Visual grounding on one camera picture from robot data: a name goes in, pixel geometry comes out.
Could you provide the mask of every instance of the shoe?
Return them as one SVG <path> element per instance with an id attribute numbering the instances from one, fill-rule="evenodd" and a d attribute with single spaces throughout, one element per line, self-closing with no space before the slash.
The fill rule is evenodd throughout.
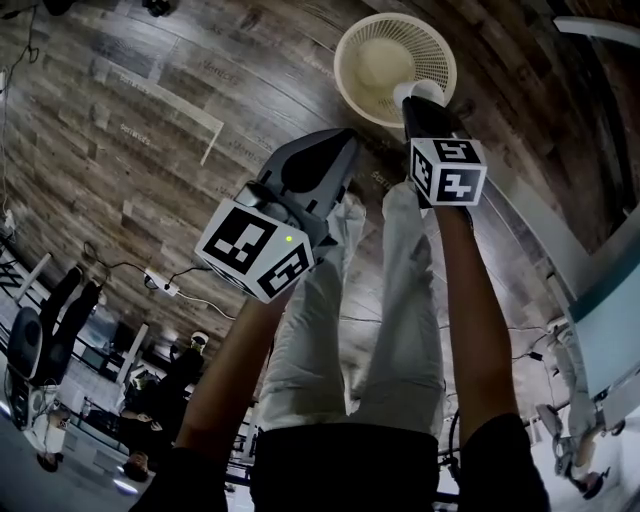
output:
<path id="1" fill-rule="evenodd" d="M 197 350 L 200 355 L 204 351 L 204 347 L 207 346 L 209 336 L 201 331 L 196 331 L 191 335 L 191 348 Z"/>
<path id="2" fill-rule="evenodd" d="M 536 405 L 536 412 L 552 438 L 562 434 L 562 420 L 550 405 L 538 404 Z"/>

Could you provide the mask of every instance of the floor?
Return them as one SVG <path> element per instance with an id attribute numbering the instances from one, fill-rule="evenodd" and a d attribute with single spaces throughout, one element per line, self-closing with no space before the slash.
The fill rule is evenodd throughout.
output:
<path id="1" fill-rule="evenodd" d="M 451 109 L 592 251 L 615 228 L 622 208 L 635 205 L 638 116 L 625 111 L 621 120 L 629 133 L 627 164 L 636 173 L 635 185 L 625 188 L 615 123 L 591 82 L 584 51 L 553 27 L 554 3 L 176 0 L 175 12 L 160 19 L 137 0 L 79 2 L 60 18 L 41 8 L 33 37 L 39 58 L 16 69 L 7 108 L 7 207 L 18 226 L 17 250 L 30 265 L 50 252 L 45 279 L 51 284 L 75 262 L 86 265 L 85 241 L 109 264 L 180 272 L 200 264 L 193 248 L 219 202 L 256 176 L 274 148 L 315 130 L 353 127 L 363 149 L 354 181 L 368 221 L 345 290 L 341 349 L 357 398 L 380 319 L 380 205 L 389 187 L 404 179 L 405 157 L 401 133 L 360 118 L 341 99 L 335 47 L 350 25 L 378 11 L 406 12 L 434 25 L 458 62 Z M 638 21 L 622 0 L 606 4 L 574 0 L 563 6 Z M 1 63 L 22 51 L 29 16 L 3 22 Z M 636 77 L 624 66 L 625 55 L 593 47 L 596 61 L 621 84 L 618 102 L 637 105 Z M 551 267 L 490 185 L 473 216 L 517 356 L 559 314 L 544 284 Z M 445 270 L 432 215 L 425 229 L 433 246 L 451 416 L 456 400 Z M 99 265 L 89 274 L 104 277 Z M 177 283 L 230 315 L 243 302 L 211 274 L 191 272 Z M 153 341 L 186 343 L 194 330 L 208 332 L 207 358 L 215 357 L 231 325 L 203 303 L 145 289 L 130 266 L 114 269 L 105 289 L 108 308 L 136 329 L 148 323 Z M 544 351 L 544 342 L 537 348 Z M 548 359 L 514 364 L 523 416 L 537 402 L 566 398 L 560 378 L 548 378 Z"/>

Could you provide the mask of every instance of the person standing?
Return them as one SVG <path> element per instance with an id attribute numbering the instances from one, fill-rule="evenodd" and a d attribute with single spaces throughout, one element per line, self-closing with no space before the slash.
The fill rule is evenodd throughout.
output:
<path id="1" fill-rule="evenodd" d="M 509 334 L 473 229 L 459 209 L 434 210 L 460 404 L 460 510 L 548 511 L 518 414 Z M 337 346 L 364 223 L 364 208 L 347 196 L 328 218 L 337 245 L 325 260 L 295 291 L 269 304 L 247 300 L 194 391 L 176 448 L 133 511 L 226 510 L 225 469 L 274 335 L 251 473 L 256 510 L 431 510 L 443 379 L 430 246 L 412 185 L 391 189 L 383 214 L 382 325 L 360 408 L 346 414 Z"/>

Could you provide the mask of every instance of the black cable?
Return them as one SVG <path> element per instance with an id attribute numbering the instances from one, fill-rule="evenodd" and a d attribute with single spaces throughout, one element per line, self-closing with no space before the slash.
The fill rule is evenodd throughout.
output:
<path id="1" fill-rule="evenodd" d="M 187 270 L 183 270 L 182 272 L 177 272 L 177 273 L 173 274 L 171 276 L 171 278 L 169 279 L 169 282 L 167 283 L 167 286 L 170 286 L 171 283 L 173 282 L 173 280 L 176 277 L 183 276 L 184 274 L 187 274 L 187 273 L 192 272 L 194 270 L 200 270 L 202 272 L 211 272 L 211 268 L 208 268 L 208 267 L 191 267 L 191 268 L 188 268 Z"/>
<path id="2" fill-rule="evenodd" d="M 5 14 L 5 16 L 9 16 L 9 15 L 12 15 L 12 16 L 10 18 L 3 17 L 3 19 L 14 18 L 15 16 L 17 16 L 21 12 L 28 11 L 29 9 L 33 9 L 33 15 L 31 16 L 31 23 L 29 23 L 29 33 L 28 33 L 28 36 L 27 36 L 27 45 L 22 50 L 22 53 L 20 54 L 20 57 L 18 58 L 18 60 L 15 61 L 13 63 L 13 65 L 9 68 L 9 73 L 7 74 L 7 80 L 6 80 L 5 84 L 4 84 L 4 89 L 2 89 L 0 91 L 0 94 L 2 94 L 3 92 L 5 92 L 5 91 L 7 91 L 9 89 L 9 85 L 11 84 L 11 78 L 13 77 L 13 71 L 15 70 L 16 66 L 18 64 L 20 64 L 20 62 L 22 62 L 22 59 L 24 58 L 24 56 L 25 56 L 25 54 L 27 52 L 29 52 L 29 64 L 35 63 L 35 61 L 37 61 L 38 57 L 40 56 L 40 48 L 33 48 L 31 46 L 31 38 L 33 36 L 33 22 L 36 19 L 36 12 L 38 11 L 38 4 L 33 5 L 31 7 L 28 7 L 26 9 L 23 9 L 22 11 L 18 11 L 18 12 L 14 11 L 14 12 L 10 12 L 8 14 Z"/>
<path id="3" fill-rule="evenodd" d="M 104 281 L 102 282 L 102 284 L 100 284 L 101 288 L 111 278 L 111 271 L 118 267 L 128 266 L 128 267 L 135 268 L 136 270 L 139 270 L 143 274 L 146 274 L 146 272 L 142 267 L 136 265 L 135 263 L 129 263 L 128 261 L 121 261 L 119 263 L 116 263 L 115 265 L 108 265 L 102 259 L 100 259 L 100 256 L 98 255 L 98 251 L 96 250 L 96 248 L 93 246 L 91 242 L 84 242 L 84 245 L 82 247 L 82 254 L 85 258 L 100 263 L 100 265 L 102 265 L 107 270 L 107 274 L 104 278 Z"/>
<path id="4" fill-rule="evenodd" d="M 525 358 L 525 357 L 529 357 L 529 354 L 531 354 L 531 351 L 536 347 L 536 345 L 538 344 L 538 342 L 539 342 L 541 339 L 546 338 L 548 334 L 549 334 L 549 333 L 545 333 L 545 334 L 543 334 L 542 336 L 540 336 L 536 341 L 534 341 L 534 342 L 533 342 L 533 345 L 531 345 L 531 346 L 527 349 L 526 353 L 524 353 L 524 354 L 522 354 L 522 355 L 520 355 L 520 356 L 518 356 L 518 357 L 512 357 L 512 358 L 511 358 L 511 362 L 512 362 L 511 364 L 515 363 L 516 361 L 520 361 L 520 359 L 523 359 L 523 358 Z"/>

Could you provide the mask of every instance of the human arm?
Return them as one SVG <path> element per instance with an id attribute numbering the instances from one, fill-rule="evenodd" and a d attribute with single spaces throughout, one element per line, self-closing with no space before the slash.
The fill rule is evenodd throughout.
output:
<path id="1" fill-rule="evenodd" d="M 142 421 L 143 423 L 147 423 L 147 422 L 149 422 L 149 421 L 151 421 L 153 419 L 153 418 L 151 418 L 150 416 L 147 416 L 144 413 L 137 413 L 137 412 L 129 411 L 128 409 L 125 409 L 124 411 L 122 411 L 120 413 L 120 417 L 121 418 L 125 418 L 127 420 Z"/>
<path id="2" fill-rule="evenodd" d="M 226 465 L 292 291 L 247 300 L 189 400 L 176 448 Z"/>
<path id="3" fill-rule="evenodd" d="M 467 218 L 451 207 L 436 207 L 435 212 L 447 272 L 460 442 L 464 445 L 489 420 L 518 414 L 511 342 Z"/>

